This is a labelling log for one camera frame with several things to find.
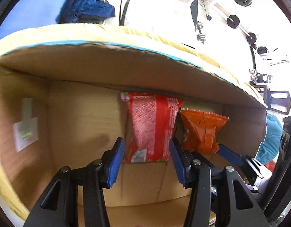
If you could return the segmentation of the floor barbell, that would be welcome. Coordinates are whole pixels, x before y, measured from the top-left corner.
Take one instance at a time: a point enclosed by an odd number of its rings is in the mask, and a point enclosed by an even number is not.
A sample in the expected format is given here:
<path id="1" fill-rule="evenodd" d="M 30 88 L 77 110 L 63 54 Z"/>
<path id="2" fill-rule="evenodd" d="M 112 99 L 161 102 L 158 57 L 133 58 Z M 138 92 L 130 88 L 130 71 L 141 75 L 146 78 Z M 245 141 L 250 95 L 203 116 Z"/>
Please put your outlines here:
<path id="1" fill-rule="evenodd" d="M 246 29 L 241 25 L 240 19 L 237 15 L 231 14 L 226 19 L 227 25 L 232 29 L 239 28 L 246 35 L 247 42 L 250 45 L 255 45 L 257 41 L 257 37 L 252 32 L 247 32 Z"/>

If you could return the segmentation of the teal jacket on chair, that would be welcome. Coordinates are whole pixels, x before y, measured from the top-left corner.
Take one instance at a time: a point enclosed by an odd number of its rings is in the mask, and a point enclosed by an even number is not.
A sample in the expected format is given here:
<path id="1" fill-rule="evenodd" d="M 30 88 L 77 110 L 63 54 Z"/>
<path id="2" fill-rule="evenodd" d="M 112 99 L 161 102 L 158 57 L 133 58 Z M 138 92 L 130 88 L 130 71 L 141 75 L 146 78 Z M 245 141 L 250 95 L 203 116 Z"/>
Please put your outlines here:
<path id="1" fill-rule="evenodd" d="M 272 161 L 279 153 L 280 139 L 282 136 L 282 124 L 276 116 L 268 113 L 266 123 L 266 136 L 260 144 L 255 157 L 263 165 Z"/>

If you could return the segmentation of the dark wooden chair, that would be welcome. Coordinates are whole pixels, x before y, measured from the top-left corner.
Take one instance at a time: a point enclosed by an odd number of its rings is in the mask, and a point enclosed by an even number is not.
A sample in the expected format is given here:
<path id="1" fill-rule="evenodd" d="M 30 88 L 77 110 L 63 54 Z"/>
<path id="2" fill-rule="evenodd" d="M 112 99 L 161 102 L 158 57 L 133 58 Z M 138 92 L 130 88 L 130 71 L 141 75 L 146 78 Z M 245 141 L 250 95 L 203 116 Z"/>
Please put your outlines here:
<path id="1" fill-rule="evenodd" d="M 267 84 L 256 84 L 253 87 L 262 95 L 269 111 L 288 115 L 291 110 L 289 91 L 272 91 Z"/>

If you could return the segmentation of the black blue bench pad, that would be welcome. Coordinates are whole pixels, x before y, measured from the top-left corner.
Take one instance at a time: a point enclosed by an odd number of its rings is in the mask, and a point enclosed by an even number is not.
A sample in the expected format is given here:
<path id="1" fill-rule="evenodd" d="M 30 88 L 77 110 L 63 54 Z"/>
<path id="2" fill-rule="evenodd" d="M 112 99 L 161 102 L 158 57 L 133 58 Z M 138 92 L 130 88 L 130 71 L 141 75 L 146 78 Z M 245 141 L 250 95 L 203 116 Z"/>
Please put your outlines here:
<path id="1" fill-rule="evenodd" d="M 193 20 L 193 23 L 194 23 L 194 27 L 196 29 L 197 28 L 197 22 L 198 22 L 198 0 L 194 0 L 191 3 L 190 9 L 191 9 L 191 16 L 192 16 L 192 20 Z"/>

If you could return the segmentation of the red plastic bag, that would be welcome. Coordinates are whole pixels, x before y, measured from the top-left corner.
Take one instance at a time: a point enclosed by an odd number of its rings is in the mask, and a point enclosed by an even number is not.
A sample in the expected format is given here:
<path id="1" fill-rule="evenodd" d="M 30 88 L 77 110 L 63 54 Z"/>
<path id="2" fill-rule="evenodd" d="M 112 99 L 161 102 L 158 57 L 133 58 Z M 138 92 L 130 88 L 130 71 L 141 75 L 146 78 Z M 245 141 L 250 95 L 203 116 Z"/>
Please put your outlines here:
<path id="1" fill-rule="evenodd" d="M 267 169 L 269 169 L 271 172 L 274 171 L 275 166 L 276 166 L 276 163 L 273 160 L 271 160 L 270 162 L 268 162 L 268 163 L 265 164 L 265 167 Z"/>

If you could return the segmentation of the chrome dumbbell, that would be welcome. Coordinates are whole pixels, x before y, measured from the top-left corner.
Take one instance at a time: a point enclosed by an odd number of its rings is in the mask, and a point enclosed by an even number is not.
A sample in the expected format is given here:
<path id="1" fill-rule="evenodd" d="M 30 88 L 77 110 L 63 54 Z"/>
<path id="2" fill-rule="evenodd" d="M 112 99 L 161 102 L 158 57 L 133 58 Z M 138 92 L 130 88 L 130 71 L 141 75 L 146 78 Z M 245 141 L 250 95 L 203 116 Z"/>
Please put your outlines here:
<path id="1" fill-rule="evenodd" d="M 198 34 L 196 35 L 197 40 L 204 45 L 205 44 L 205 34 L 202 33 L 203 24 L 201 22 L 197 22 L 196 28 L 198 30 Z"/>

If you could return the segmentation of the blue foam mat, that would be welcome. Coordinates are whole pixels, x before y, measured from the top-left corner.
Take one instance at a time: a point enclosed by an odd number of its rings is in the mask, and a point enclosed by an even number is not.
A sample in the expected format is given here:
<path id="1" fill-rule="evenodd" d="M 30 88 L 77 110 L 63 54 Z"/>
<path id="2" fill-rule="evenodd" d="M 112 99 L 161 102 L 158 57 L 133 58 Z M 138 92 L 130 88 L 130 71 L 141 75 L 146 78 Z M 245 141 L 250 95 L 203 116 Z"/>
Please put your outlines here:
<path id="1" fill-rule="evenodd" d="M 57 24 L 65 0 L 20 0 L 0 26 L 0 40 L 27 28 Z"/>

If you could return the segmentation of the orange snack packet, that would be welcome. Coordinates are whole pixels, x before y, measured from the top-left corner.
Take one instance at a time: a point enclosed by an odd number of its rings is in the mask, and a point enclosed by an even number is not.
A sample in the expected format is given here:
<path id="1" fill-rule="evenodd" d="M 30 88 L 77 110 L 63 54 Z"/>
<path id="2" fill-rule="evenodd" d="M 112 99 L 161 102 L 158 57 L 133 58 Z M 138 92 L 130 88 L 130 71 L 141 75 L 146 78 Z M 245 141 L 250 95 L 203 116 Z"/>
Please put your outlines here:
<path id="1" fill-rule="evenodd" d="M 219 145 L 216 136 L 230 119 L 220 114 L 192 109 L 183 109 L 180 115 L 184 125 L 183 149 L 202 155 L 217 153 Z"/>

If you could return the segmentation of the red snack packet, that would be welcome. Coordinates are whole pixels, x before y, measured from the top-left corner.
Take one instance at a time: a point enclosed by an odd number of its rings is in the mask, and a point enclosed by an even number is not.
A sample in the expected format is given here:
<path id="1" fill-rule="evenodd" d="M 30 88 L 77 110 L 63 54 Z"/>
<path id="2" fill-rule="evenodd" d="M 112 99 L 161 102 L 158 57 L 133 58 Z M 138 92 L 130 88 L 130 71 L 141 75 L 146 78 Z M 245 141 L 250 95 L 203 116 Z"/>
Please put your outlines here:
<path id="1" fill-rule="evenodd" d="M 124 161 L 169 161 L 169 142 L 184 101 L 159 94 L 132 92 L 122 92 L 120 98 L 128 105 L 129 118 Z"/>

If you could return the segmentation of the dark blue cloth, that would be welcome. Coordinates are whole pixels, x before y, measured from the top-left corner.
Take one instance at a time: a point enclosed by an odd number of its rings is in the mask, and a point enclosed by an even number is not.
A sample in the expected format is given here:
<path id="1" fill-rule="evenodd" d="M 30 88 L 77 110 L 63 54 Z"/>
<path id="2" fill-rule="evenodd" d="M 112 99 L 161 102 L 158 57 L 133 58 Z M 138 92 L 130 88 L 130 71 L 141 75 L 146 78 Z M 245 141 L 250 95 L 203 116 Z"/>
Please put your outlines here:
<path id="1" fill-rule="evenodd" d="M 115 7 L 106 0 L 65 0 L 56 22 L 102 24 L 111 17 L 115 17 Z"/>

